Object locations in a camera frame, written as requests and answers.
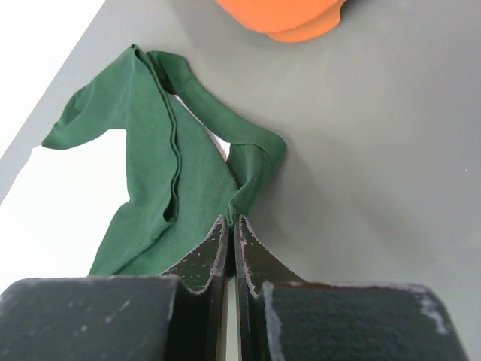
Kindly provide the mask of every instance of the folded green cloth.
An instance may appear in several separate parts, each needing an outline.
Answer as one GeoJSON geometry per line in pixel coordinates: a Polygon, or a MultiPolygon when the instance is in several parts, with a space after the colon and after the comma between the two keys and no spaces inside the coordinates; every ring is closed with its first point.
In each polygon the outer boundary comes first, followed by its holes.
{"type": "Polygon", "coordinates": [[[247,214],[286,151],[280,137],[214,98],[182,56],[136,46],[74,94],[42,145],[64,150],[109,129],[127,132],[130,200],[114,215],[91,275],[163,272],[204,239],[220,214],[230,226],[247,214]],[[231,143],[227,161],[173,94],[231,143]]]}

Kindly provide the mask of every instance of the green garment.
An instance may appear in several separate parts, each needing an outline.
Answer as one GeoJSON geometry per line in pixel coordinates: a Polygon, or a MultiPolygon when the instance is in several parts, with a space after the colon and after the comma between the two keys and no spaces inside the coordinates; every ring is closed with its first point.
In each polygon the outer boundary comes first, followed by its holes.
{"type": "Polygon", "coordinates": [[[214,98],[181,56],[132,45],[66,105],[42,145],[64,150],[125,129],[130,200],[110,222],[91,275],[157,275],[199,244],[220,214],[247,214],[286,145],[214,98]],[[231,143],[224,161],[203,124],[231,143]]]}

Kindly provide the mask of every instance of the gray surface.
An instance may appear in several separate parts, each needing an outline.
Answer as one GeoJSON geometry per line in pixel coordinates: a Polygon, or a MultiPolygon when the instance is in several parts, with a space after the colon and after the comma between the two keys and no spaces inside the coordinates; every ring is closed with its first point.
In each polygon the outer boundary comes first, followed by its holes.
{"type": "Polygon", "coordinates": [[[281,44],[213,0],[107,0],[0,159],[0,199],[69,96],[130,43],[180,53],[289,145],[250,215],[273,253],[310,280],[431,286],[481,359],[481,3],[345,6],[334,31],[281,44]]]}

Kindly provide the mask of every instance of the orange plastic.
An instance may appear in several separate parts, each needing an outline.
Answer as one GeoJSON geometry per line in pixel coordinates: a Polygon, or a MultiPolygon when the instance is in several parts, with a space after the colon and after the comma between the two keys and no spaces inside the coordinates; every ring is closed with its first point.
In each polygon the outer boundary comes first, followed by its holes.
{"type": "Polygon", "coordinates": [[[346,0],[217,0],[248,29],[285,42],[306,41],[340,22],[346,0]]]}

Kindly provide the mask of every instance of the white area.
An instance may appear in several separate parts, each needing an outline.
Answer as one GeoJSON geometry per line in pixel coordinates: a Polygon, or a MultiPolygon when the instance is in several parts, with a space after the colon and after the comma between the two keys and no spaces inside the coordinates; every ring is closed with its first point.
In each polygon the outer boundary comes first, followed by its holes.
{"type": "Polygon", "coordinates": [[[177,100],[187,111],[197,120],[200,124],[204,126],[204,129],[208,133],[210,139],[212,139],[213,143],[216,145],[217,149],[219,150],[224,162],[227,161],[228,155],[231,152],[231,144],[222,138],[220,138],[217,134],[214,134],[210,129],[208,129],[200,119],[187,107],[186,103],[179,96],[174,96],[175,100],[177,100]]]}
{"type": "Polygon", "coordinates": [[[70,150],[36,147],[0,205],[0,293],[23,278],[86,276],[128,200],[125,130],[70,150]]]}
{"type": "Polygon", "coordinates": [[[0,156],[103,3],[0,2],[0,156]]]}

